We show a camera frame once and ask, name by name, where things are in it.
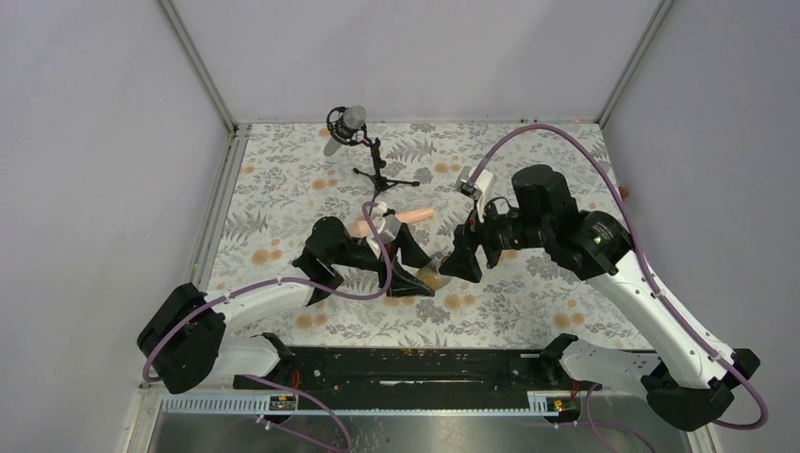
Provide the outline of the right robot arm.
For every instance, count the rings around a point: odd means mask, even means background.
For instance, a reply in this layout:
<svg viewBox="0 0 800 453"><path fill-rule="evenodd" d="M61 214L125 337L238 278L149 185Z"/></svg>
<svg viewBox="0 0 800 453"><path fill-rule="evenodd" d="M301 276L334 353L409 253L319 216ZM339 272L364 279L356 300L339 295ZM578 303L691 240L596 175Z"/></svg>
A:
<svg viewBox="0 0 800 453"><path fill-rule="evenodd" d="M442 275L473 283L503 252L543 249L565 269L611 301L652 345L650 353L604 348L561 334L542 351L542 379L563 389L571 382L600 384L644 400L669 425L693 431L720 422L734 390L758 370L753 351L734 349L704 328L680 303L663 304L667 290L637 256L630 233L612 215L579 210L565 177L543 164L511 180L517 203L499 212L493 174L464 168L456 189L473 202L454 232Z"/></svg>

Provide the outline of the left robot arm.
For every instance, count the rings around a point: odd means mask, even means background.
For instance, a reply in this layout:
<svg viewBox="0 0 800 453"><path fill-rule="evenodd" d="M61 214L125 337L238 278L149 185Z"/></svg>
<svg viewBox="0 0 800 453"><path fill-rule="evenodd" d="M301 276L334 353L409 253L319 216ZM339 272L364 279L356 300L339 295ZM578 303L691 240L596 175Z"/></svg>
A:
<svg viewBox="0 0 800 453"><path fill-rule="evenodd" d="M192 283L176 287L137 337L146 358L143 378L162 382L172 394L243 375L257 376L272 388L284 386L292 378L289 349L272 333L248 338L234 333L274 312L342 296L338 266L376 273L379 295L434 295L407 270L432 261L408 225L385 215L376 219L375 228L375 235L356 238L340 219L323 217L284 276L230 292L205 293Z"/></svg>

